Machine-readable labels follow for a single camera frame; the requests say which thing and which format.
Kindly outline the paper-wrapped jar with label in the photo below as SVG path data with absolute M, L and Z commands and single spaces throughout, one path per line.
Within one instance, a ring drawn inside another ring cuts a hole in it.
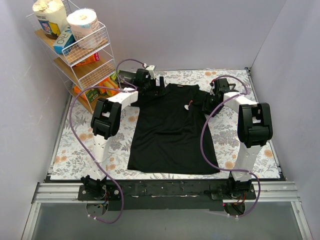
M 67 25 L 67 12 L 61 0 L 37 0 L 32 6 L 44 34 L 56 40 Z

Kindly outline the black box on table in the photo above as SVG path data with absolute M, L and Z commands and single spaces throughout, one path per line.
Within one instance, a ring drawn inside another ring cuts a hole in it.
M 134 79 L 136 78 L 136 73 L 130 71 L 119 70 L 118 75 L 121 83 L 126 81 L 132 84 Z

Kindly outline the green box bottom shelf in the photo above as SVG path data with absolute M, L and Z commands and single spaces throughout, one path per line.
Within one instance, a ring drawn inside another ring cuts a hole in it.
M 87 91 L 85 91 L 85 96 L 86 99 L 88 100 L 89 103 L 92 103 L 95 99 L 99 97 L 99 92 L 96 88 L 91 88 Z

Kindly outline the black t-shirt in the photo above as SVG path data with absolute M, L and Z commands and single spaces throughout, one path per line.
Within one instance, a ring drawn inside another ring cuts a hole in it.
M 204 127 L 204 98 L 205 92 L 197 84 L 170 83 L 164 95 L 134 103 L 139 115 L 127 168 L 144 173 L 218 173 L 212 134 Z

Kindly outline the wrapped toilet paper roll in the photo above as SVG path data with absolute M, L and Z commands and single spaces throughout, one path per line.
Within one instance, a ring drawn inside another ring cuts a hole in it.
M 81 8 L 70 13 L 66 18 L 70 30 L 83 49 L 93 49 L 101 43 L 98 36 L 100 28 L 97 14 L 93 9 Z

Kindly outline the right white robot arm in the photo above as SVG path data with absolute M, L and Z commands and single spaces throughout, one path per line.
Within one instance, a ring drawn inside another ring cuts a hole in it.
M 209 117 L 215 116 L 223 107 L 228 107 L 238 115 L 237 136 L 240 141 L 239 152 L 229 177 L 223 183 L 215 183 L 208 194 L 214 200 L 237 199 L 249 196 L 255 199 L 252 172 L 262 147 L 273 136 L 270 105 L 249 100 L 243 93 L 235 90 L 235 84 L 228 82 L 229 75 L 218 76 L 210 83 L 211 90 L 206 93 L 202 110 Z

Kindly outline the orange box bottom left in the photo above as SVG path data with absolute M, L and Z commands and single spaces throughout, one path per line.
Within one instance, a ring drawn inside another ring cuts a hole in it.
M 83 94 L 83 91 L 77 85 L 73 86 L 73 90 L 77 95 L 78 94 Z

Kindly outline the blue and white box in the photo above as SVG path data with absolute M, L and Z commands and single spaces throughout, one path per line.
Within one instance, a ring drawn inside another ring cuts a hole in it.
M 76 40 L 72 34 L 71 27 L 67 24 L 61 34 L 53 43 L 53 49 L 57 54 L 62 55 L 63 49 L 75 43 Z

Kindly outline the aluminium frame rail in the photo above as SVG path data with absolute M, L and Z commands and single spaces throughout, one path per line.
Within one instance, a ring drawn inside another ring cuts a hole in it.
M 22 234 L 23 240 L 33 236 L 42 203 L 78 203 L 80 182 L 39 183 L 31 202 L 31 209 Z M 311 240 L 306 217 L 302 209 L 300 194 L 293 181 L 263 181 L 261 183 L 260 202 L 290 202 L 304 240 Z

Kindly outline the yellow orange box bottom shelf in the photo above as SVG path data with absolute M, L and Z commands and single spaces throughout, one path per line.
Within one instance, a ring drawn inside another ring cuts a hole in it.
M 112 80 L 110 77 L 105 78 L 101 82 L 97 84 L 98 91 L 101 96 L 104 97 L 113 97 L 118 94 L 118 85 L 114 80 Z

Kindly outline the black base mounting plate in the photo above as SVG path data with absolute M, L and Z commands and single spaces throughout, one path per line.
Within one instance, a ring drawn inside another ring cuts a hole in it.
M 223 201 L 255 200 L 257 187 L 231 186 L 226 179 L 111 180 L 81 179 L 77 199 L 102 202 L 109 211 L 208 209 L 223 211 Z

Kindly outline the orange snack box middle shelf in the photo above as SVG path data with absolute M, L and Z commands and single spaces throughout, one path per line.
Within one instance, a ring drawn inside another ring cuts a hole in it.
M 96 53 L 92 54 L 91 56 L 87 57 L 86 59 L 78 62 L 75 66 L 78 67 L 78 66 L 87 65 L 87 64 L 98 62 L 99 60 L 100 60 L 99 53 L 96 52 Z

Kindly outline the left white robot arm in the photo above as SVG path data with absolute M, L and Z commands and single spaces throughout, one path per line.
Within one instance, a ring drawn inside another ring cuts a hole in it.
M 84 185 L 83 192 L 95 200 L 107 197 L 108 191 L 104 183 L 106 174 L 101 169 L 106 168 L 112 139 L 120 128 L 122 110 L 137 101 L 142 101 L 144 97 L 161 96 L 165 91 L 164 78 L 161 77 L 157 83 L 154 65 L 139 68 L 131 84 L 137 89 L 126 87 L 115 96 L 99 98 L 92 115 L 90 125 L 93 130 L 94 160 L 87 176 L 82 177 L 81 182 Z

